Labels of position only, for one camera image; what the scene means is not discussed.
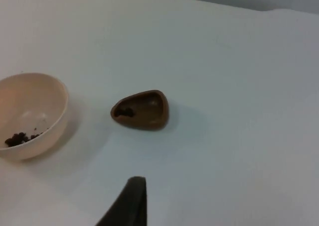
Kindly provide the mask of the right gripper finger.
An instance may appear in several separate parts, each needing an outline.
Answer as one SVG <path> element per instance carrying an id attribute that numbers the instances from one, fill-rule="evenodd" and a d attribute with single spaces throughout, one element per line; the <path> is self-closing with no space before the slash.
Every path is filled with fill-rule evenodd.
<path id="1" fill-rule="evenodd" d="M 147 226 L 147 203 L 146 178 L 141 176 L 131 177 L 97 225 Z"/>

